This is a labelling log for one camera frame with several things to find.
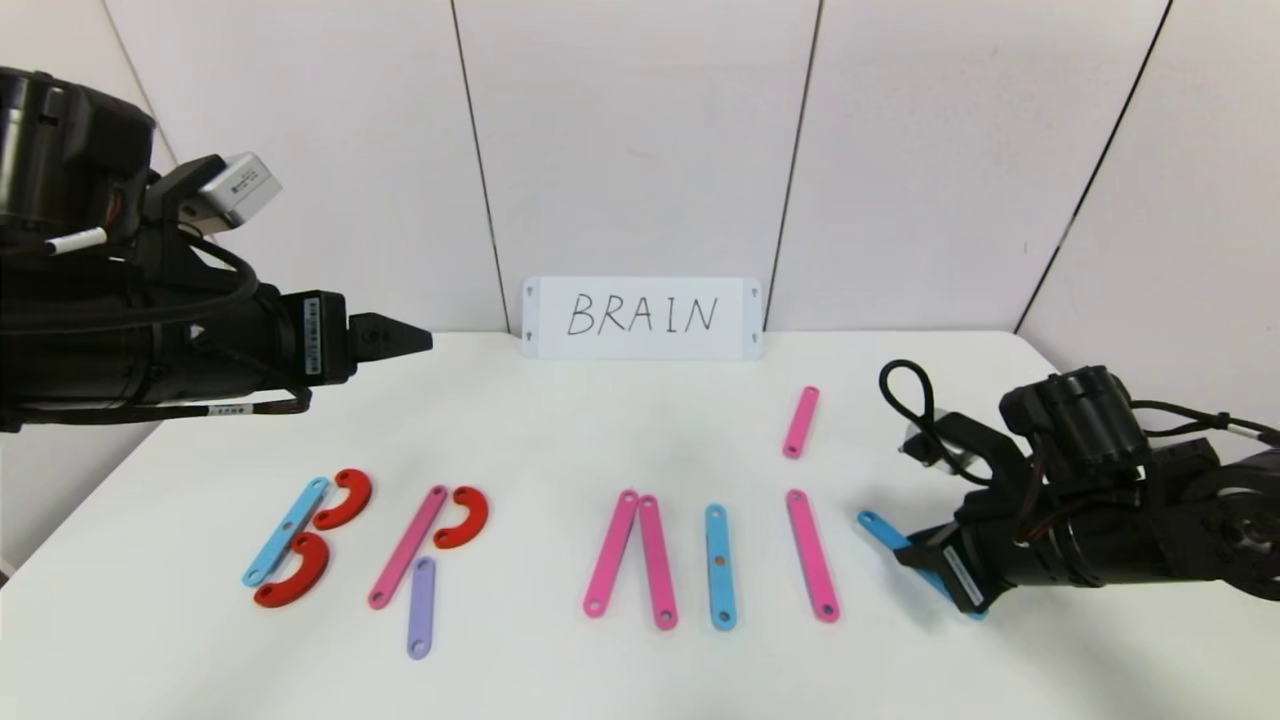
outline plastic letter piece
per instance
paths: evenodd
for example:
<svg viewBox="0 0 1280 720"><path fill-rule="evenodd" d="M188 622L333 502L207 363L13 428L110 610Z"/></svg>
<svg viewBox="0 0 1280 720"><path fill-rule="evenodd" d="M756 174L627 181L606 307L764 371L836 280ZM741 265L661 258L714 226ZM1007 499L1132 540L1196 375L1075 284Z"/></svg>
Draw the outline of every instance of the plastic letter piece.
<svg viewBox="0 0 1280 720"><path fill-rule="evenodd" d="M329 546L315 533L298 533L289 547L302 556L302 565L279 583L266 583L257 588L253 602L262 607L283 607L305 596L329 566Z"/></svg>
<svg viewBox="0 0 1280 720"><path fill-rule="evenodd" d="M732 630L737 625L733 602L733 562L728 552L728 511L707 506L707 584L712 598L712 625Z"/></svg>
<svg viewBox="0 0 1280 720"><path fill-rule="evenodd" d="M320 501L324 500L324 491L328 488L329 478L316 478L307 483L306 489L293 502L293 507L289 509L289 512L280 520L280 524L271 532L271 537L266 538L266 544L259 551L257 557L253 559L253 564L248 566L248 570L244 570L241 582L251 588L256 588L266 582L266 578L275 571L275 568L280 564L280 559L289 550L289 543L294 536L302 532L302 528L311 520L311 514L315 512Z"/></svg>
<svg viewBox="0 0 1280 720"><path fill-rule="evenodd" d="M401 579L404 578L404 571L413 562L413 556L417 555L417 548L422 544L422 538L431 529L431 523L435 521L435 515L440 511L444 498L448 496L449 491L444 486L435 486L426 493L426 498L419 506L417 514L413 515L413 520L408 524L408 529L401 537L399 544L392 552L390 560L383 568L383 574L378 577L374 589L369 593L370 607L381 610L392 601L396 588L399 587Z"/></svg>
<svg viewBox="0 0 1280 720"><path fill-rule="evenodd" d="M911 544L911 541L906 539L906 536L897 532L893 525L890 525L888 520L869 510L864 510L858 514L858 523L867 528L867 532L870 533L872 537L878 539L881 544L890 550L902 550L904 547L909 547ZM952 602L951 593L947 592L947 587L942 584L942 578L940 578L937 573L920 570L919 568L916 568L915 571L919 573L920 577L924 578L931 585L933 585L936 591L942 593L942 597L947 598L947 602ZM965 615L973 618L974 620L987 619L987 611L966 612Z"/></svg>
<svg viewBox="0 0 1280 720"><path fill-rule="evenodd" d="M836 600L836 588L831 584L827 557L822 552L818 527L814 525L813 511L809 509L809 496L797 489L787 491L787 512L791 514L791 530L796 536L800 568L809 587L813 612L823 623L835 623L840 619L840 601Z"/></svg>
<svg viewBox="0 0 1280 720"><path fill-rule="evenodd" d="M408 656L422 660L431 652L431 628L435 624L435 561L419 557L413 562L413 583L408 596Z"/></svg>
<svg viewBox="0 0 1280 720"><path fill-rule="evenodd" d="M466 507L470 512L457 528L444 528L435 532L435 547L440 550L462 547L471 542L489 521L489 501L476 488L463 486L453 491L453 502Z"/></svg>
<svg viewBox="0 0 1280 720"><path fill-rule="evenodd" d="M813 423L813 411L817 407L818 388L809 386L800 392L800 404L796 405L796 414L791 418L791 429L787 430L782 455L800 457L800 454L804 452L804 443L809 438L809 425Z"/></svg>
<svg viewBox="0 0 1280 720"><path fill-rule="evenodd" d="M374 483L370 482L369 475L347 468L338 473L334 482L340 488L347 488L347 500L342 501L342 505L337 507L328 507L316 512L312 524L317 530L332 530L334 528L346 525L360 511L369 505L369 498L374 495Z"/></svg>
<svg viewBox="0 0 1280 720"><path fill-rule="evenodd" d="M599 618L609 607L613 582L618 578L622 552L627 548L631 525L636 519L636 492L631 489L618 496L618 505L613 509L613 519L609 520L609 529L604 534L604 547L600 548L600 557L595 561L595 571L591 573L591 583L586 585L586 598L582 600L582 610L588 618Z"/></svg>
<svg viewBox="0 0 1280 720"><path fill-rule="evenodd" d="M680 621L680 616L676 614L676 591L671 584L671 565L667 562L667 541L662 537L658 498L652 495L640 497L640 539L644 542L644 564L649 571L653 621L659 629L669 630Z"/></svg>

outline sign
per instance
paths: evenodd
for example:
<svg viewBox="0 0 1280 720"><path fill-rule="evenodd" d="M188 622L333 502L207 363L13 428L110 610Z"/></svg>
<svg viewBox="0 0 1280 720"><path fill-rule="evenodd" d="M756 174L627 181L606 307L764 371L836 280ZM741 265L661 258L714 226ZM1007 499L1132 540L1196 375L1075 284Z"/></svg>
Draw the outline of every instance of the sign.
<svg viewBox="0 0 1280 720"><path fill-rule="evenodd" d="M751 278L530 278L530 357L756 360L764 297Z"/></svg>

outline pink plastic bar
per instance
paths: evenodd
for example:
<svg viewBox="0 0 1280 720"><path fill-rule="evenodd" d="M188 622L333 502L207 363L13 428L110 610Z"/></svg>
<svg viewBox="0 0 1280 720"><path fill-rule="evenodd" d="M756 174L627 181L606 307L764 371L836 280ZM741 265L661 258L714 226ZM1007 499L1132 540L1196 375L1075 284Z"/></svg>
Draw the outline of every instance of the pink plastic bar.
<svg viewBox="0 0 1280 720"><path fill-rule="evenodd" d="M653 621L669 630L680 621L676 612L676 589L671 584L671 564L667 561L667 541L662 537L662 516L658 498L640 497L640 539L644 542L644 564L649 571L649 597L653 600Z"/></svg>
<svg viewBox="0 0 1280 720"><path fill-rule="evenodd" d="M408 570L408 566L413 562L413 556L417 553L417 548L422 544L422 538L431 529L431 523L435 521L436 514L440 512L440 507L444 506L444 501L448 497L449 488L444 486L435 486L426 493L426 498L419 506L417 514L413 515L413 520L408 524L408 529L401 537L399 544L392 552L392 559L387 561L383 574L378 577L374 589L369 593L370 607L381 610L392 601L396 588L399 587L401 579L404 578L404 571Z"/></svg>
<svg viewBox="0 0 1280 720"><path fill-rule="evenodd" d="M609 521L609 529L604 534L600 559L595 561L591 584L586 585L586 597L582 600L582 610L588 618L599 618L609 607L613 582L618 578L618 566L622 565L622 551L627 548L631 525L636 519L636 492L631 489L618 496L613 520Z"/></svg>
<svg viewBox="0 0 1280 720"><path fill-rule="evenodd" d="M818 527L814 525L813 511L809 509L809 496L799 489L787 491L787 512L791 515L791 530L796 536L800 568L809 587L813 612L823 623L835 623L840 619L840 601L836 598L835 585L831 584L827 557L822 552Z"/></svg>
<svg viewBox="0 0 1280 720"><path fill-rule="evenodd" d="M787 430L787 442L782 445L782 455L787 457L800 457L804 452L805 439L809 438L809 425L813 423L813 411L818 407L818 388L809 386L800 392L800 405L796 405L796 414L791 418L791 429Z"/></svg>

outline purple plastic bar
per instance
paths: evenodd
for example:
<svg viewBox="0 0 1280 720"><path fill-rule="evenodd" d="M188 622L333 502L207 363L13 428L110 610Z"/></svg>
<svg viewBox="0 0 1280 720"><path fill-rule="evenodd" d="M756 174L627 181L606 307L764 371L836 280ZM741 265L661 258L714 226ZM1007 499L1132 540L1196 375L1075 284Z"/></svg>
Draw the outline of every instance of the purple plastic bar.
<svg viewBox="0 0 1280 720"><path fill-rule="evenodd" d="M408 656L422 660L431 652L435 616L435 561L419 557L413 562L413 583L408 596Z"/></svg>

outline black cable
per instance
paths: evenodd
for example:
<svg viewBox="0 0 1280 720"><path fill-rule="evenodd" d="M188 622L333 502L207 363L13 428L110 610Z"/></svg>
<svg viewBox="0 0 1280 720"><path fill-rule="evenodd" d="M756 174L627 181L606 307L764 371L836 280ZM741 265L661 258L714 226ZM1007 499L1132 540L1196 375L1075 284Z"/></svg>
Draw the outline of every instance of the black cable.
<svg viewBox="0 0 1280 720"><path fill-rule="evenodd" d="M191 227L186 223L179 223L179 225ZM253 268L251 268L250 264L242 260L238 255L227 249L219 247L202 237L198 237L198 234L192 236L184 232L179 232L179 234L182 234L186 242L193 249L206 252L230 265L232 269L236 270L239 279L236 288L227 295L220 295L218 297L187 305L142 307L136 310L118 310L113 313L6 316L0 319L0 334L88 333L119 331L140 325L196 320L228 310L248 300L255 292L257 292L257 274L253 273Z"/></svg>
<svg viewBox="0 0 1280 720"><path fill-rule="evenodd" d="M888 377L899 368L911 370L911 373L915 374L915 378L920 380L920 391L924 395L924 411L920 415L908 410L905 405L899 402L893 391L888 388ZM960 461L951 455L947 446L942 443L942 438L938 437L938 432L933 421L933 383L929 382L929 374L924 372L924 368L911 363L910 360L893 360L881 369L879 387L881 395L884 396L884 402L888 402L890 407L919 428L920 433L938 447L938 452L942 455L942 459L947 461L947 465L950 465L952 470L955 470L956 475L960 475L975 486L991 484L991 478L979 478L969 470L965 470L964 465L961 465Z"/></svg>
<svg viewBox="0 0 1280 720"><path fill-rule="evenodd" d="M1133 493L1133 496L1124 497L1124 493ZM1140 507L1140 501L1138 498L1137 489L1108 491L1101 495L1091 495L1088 497L1074 500L1064 505L1062 507L1053 510L1044 518L1042 518L1036 524L1034 528L1028 530L1027 539L1038 541L1043 538L1046 534L1048 534L1048 532L1052 530L1055 525L1057 525L1064 520L1069 520L1071 515L1075 515L1082 510L1088 510L1089 507L1097 507L1102 505L1138 509Z"/></svg>
<svg viewBox="0 0 1280 720"><path fill-rule="evenodd" d="M1027 520L1036 510L1036 501L1039 500L1041 489L1044 486L1046 446L1039 441L1039 436L1034 433L1028 437L1028 441L1032 445L1032 479L1030 486L1027 488L1027 493L1023 496L1023 506L1018 510L1018 515L1014 518L1014 533L1010 539L1012 539L1015 544L1027 544L1028 537L1030 536L1030 528L1028 527Z"/></svg>
<svg viewBox="0 0 1280 720"><path fill-rule="evenodd" d="M1262 423L1233 418L1226 413L1203 413L1201 410L1183 407L1181 405L1174 405L1172 402L1161 402L1158 400L1134 400L1129 404L1129 407L1134 410L1158 410L1161 413L1180 415L1192 420L1190 423L1184 423L1176 428L1166 430L1143 430L1147 437L1174 437L1204 430L1225 430L1229 425L1236 425L1258 433L1258 439L1270 446L1280 446L1280 430L1263 425Z"/></svg>

